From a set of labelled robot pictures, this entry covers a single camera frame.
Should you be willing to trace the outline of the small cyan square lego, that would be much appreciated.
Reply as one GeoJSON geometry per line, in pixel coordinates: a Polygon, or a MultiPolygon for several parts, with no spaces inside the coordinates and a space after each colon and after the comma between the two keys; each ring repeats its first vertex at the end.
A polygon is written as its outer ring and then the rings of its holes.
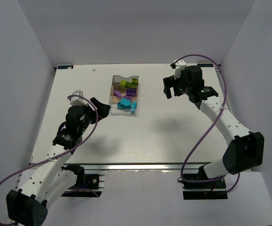
{"type": "Polygon", "coordinates": [[[123,109],[123,105],[121,103],[118,103],[117,104],[117,108],[122,110],[123,109]]]}

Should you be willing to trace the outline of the cyan lego brick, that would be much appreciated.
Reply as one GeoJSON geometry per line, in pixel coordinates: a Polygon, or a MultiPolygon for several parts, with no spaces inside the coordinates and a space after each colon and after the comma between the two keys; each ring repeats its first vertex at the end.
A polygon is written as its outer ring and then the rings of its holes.
{"type": "Polygon", "coordinates": [[[133,101],[131,104],[131,109],[130,109],[131,114],[136,114],[136,110],[137,110],[137,102],[133,101]]]}

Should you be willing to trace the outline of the purple square lego brick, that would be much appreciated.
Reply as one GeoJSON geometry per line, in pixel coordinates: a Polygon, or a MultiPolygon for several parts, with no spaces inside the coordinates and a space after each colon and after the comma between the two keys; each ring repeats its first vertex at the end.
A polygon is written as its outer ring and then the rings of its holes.
{"type": "Polygon", "coordinates": [[[137,96],[137,89],[127,89],[126,95],[131,96],[131,97],[136,97],[137,96]]]}

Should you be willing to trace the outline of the long green lego brick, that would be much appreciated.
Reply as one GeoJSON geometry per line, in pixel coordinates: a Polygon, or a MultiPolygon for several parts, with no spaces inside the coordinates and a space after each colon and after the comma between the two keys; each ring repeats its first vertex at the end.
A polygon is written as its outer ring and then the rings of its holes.
{"type": "Polygon", "coordinates": [[[127,83],[127,82],[126,82],[125,80],[122,80],[122,81],[120,82],[120,86],[121,86],[121,87],[125,87],[125,86],[126,86],[126,83],[127,83]]]}

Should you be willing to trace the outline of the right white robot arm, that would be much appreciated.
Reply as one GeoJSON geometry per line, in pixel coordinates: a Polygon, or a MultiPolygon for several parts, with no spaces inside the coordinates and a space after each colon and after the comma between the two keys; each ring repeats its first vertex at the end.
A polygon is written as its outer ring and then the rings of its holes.
{"type": "Polygon", "coordinates": [[[224,105],[211,86],[205,86],[202,69],[198,65],[172,64],[174,75],[163,79],[166,97],[186,94],[224,137],[228,147],[221,159],[199,167],[196,182],[211,182],[231,174],[235,175],[263,163],[264,136],[252,132],[224,105]]]}

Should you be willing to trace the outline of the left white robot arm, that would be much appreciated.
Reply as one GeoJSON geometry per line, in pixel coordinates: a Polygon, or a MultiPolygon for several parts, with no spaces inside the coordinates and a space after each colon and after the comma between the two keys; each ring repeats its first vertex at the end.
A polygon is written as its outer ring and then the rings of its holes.
{"type": "Polygon", "coordinates": [[[6,196],[8,216],[24,226],[41,226],[48,209],[69,188],[81,189],[85,184],[84,168],[65,162],[71,158],[83,141],[83,134],[89,125],[109,115],[111,107],[91,98],[85,102],[79,95],[69,97],[71,107],[52,141],[46,163],[40,165],[34,174],[17,190],[10,190],[6,196]]]}

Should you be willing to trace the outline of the clear transparent container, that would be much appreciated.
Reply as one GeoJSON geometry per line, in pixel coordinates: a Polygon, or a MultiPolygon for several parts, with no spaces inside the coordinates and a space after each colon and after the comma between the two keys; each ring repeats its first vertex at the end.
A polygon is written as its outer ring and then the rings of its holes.
{"type": "Polygon", "coordinates": [[[118,109],[117,104],[112,104],[112,105],[109,104],[111,106],[110,113],[112,115],[132,115],[132,116],[136,115],[136,114],[131,114],[130,109],[127,109],[127,110],[118,109]]]}

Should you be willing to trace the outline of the right corner label sticker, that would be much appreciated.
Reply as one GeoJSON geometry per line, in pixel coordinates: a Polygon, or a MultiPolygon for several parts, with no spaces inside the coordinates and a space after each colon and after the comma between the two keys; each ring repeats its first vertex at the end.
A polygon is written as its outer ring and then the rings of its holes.
{"type": "Polygon", "coordinates": [[[208,64],[208,63],[201,63],[201,64],[197,64],[197,66],[199,66],[199,67],[214,67],[214,65],[213,64],[208,64]]]}

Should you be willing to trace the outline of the corner label sticker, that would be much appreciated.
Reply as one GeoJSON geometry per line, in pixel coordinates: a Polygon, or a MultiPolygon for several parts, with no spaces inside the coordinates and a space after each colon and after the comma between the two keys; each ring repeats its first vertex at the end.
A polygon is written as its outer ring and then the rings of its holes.
{"type": "Polygon", "coordinates": [[[59,65],[57,67],[58,70],[70,70],[73,69],[73,65],[59,65]]]}
{"type": "Polygon", "coordinates": [[[199,67],[214,67],[214,65],[213,64],[208,64],[208,63],[201,63],[201,64],[197,64],[197,66],[199,66],[199,67]]]}

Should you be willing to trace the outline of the grey transparent container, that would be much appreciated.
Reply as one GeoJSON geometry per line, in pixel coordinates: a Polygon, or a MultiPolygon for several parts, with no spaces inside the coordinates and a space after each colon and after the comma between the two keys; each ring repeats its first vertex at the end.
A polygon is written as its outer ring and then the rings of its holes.
{"type": "Polygon", "coordinates": [[[133,78],[137,78],[138,81],[139,81],[139,77],[138,76],[122,77],[122,76],[119,76],[119,75],[114,75],[113,78],[112,78],[112,85],[120,86],[120,82],[122,80],[125,80],[127,82],[132,82],[133,78]]]}

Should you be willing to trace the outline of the left corner label sticker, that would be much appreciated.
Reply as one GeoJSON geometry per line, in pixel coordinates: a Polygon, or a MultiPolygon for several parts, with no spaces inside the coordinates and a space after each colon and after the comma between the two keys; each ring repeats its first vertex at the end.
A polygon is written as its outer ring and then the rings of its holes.
{"type": "Polygon", "coordinates": [[[73,69],[73,65],[59,65],[57,67],[58,70],[70,70],[73,69]]]}

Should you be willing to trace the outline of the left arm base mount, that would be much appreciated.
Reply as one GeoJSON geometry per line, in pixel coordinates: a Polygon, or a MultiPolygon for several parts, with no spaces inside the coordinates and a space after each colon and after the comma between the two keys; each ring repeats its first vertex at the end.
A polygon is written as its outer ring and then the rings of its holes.
{"type": "Polygon", "coordinates": [[[62,197],[100,197],[104,187],[104,174],[90,172],[78,164],[61,167],[61,172],[71,171],[76,176],[76,183],[62,194],[62,197]]]}

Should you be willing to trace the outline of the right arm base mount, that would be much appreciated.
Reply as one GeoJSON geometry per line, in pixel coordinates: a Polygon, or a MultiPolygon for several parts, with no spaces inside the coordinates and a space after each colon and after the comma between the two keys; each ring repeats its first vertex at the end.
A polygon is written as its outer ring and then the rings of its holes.
{"type": "Polygon", "coordinates": [[[227,200],[228,194],[224,179],[212,182],[189,183],[180,176],[177,182],[182,184],[184,200],[227,200]]]}

